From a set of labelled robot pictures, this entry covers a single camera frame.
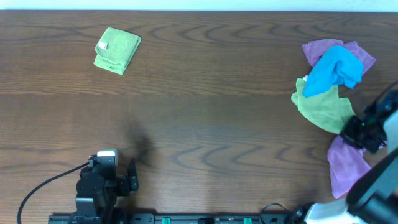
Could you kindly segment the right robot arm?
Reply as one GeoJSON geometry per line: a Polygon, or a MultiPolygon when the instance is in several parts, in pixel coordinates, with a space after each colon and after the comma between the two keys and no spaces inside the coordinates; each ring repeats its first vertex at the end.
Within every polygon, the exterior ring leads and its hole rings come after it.
{"type": "Polygon", "coordinates": [[[388,155],[360,178],[345,199],[313,204],[305,218],[306,224],[397,224],[397,112],[386,119],[388,155]]]}

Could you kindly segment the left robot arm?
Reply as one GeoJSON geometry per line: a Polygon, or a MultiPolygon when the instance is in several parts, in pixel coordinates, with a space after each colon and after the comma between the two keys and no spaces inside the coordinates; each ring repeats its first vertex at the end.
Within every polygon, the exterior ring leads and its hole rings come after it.
{"type": "Polygon", "coordinates": [[[126,197],[139,188],[136,162],[131,159],[126,175],[116,174],[115,156],[93,156],[80,172],[76,184],[77,223],[111,223],[118,197],[126,197]]]}

